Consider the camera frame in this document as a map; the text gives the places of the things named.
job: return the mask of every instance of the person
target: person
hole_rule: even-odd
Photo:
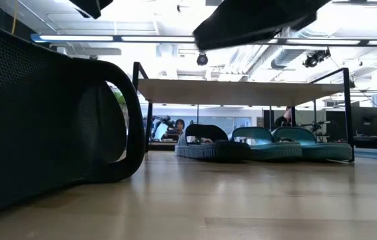
[[[286,107],[286,111],[284,112],[284,115],[276,119],[276,121],[274,122],[274,127],[277,128],[277,127],[292,126],[291,117],[292,117],[291,107]]]
[[[184,127],[185,127],[184,120],[177,119],[175,121],[175,128],[172,130],[168,129],[161,139],[172,139],[173,141],[178,141],[181,134],[183,134]]]
[[[182,119],[177,119],[175,121],[175,127],[177,127],[178,132],[180,135],[183,133],[184,127],[185,127],[185,122]]]

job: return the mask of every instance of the equipment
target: equipment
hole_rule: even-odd
[[[153,116],[152,121],[154,120],[158,120],[158,121],[155,123],[155,128],[153,129],[153,132],[151,133],[151,141],[160,141],[160,139],[155,139],[155,137],[156,137],[157,129],[161,124],[165,124],[168,127],[167,132],[166,132],[167,136],[165,137],[162,136],[161,139],[169,138],[169,139],[178,141],[179,135],[181,133],[175,129],[176,128],[175,122],[171,121],[171,118],[169,116],[166,116],[165,118]]]
[[[310,124],[299,124],[298,126],[299,127],[308,127],[308,126],[311,126],[310,131],[312,133],[315,133],[315,132],[317,132],[318,130],[320,130],[322,128],[321,125],[328,124],[328,123],[331,123],[331,122],[330,121],[319,121],[317,123],[312,122]]]
[[[377,136],[377,107],[352,107],[355,136]]]
[[[302,64],[309,68],[315,67],[317,64],[323,62],[325,59],[331,56],[329,48],[327,50],[319,50],[307,55],[307,59]]]

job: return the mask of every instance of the spotlight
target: spotlight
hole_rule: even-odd
[[[307,59],[302,63],[305,67],[315,67],[317,64],[323,62],[330,57],[329,48],[327,50],[319,50],[313,53],[307,54]]]
[[[205,66],[206,64],[208,64],[208,57],[206,56],[206,53],[199,53],[196,62],[199,66]]]

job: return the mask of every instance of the floor plank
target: floor plank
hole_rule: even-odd
[[[218,164],[150,152],[130,179],[0,213],[2,239],[377,239],[377,160]]]

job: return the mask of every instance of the security camera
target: security camera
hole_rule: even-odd
[[[206,56],[206,53],[199,53],[196,62],[199,66],[205,66],[206,64],[208,64],[208,57]]]

